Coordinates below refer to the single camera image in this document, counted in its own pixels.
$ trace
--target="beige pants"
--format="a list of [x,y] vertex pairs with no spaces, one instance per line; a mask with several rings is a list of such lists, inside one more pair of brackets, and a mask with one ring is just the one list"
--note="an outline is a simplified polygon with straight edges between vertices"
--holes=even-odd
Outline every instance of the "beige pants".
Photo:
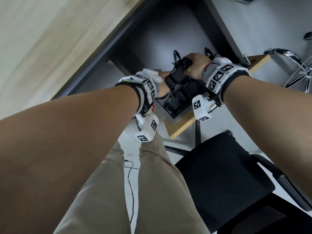
[[[152,142],[142,143],[139,158],[135,233],[210,233],[157,133]],[[130,234],[123,169],[123,151],[116,142],[54,233]]]

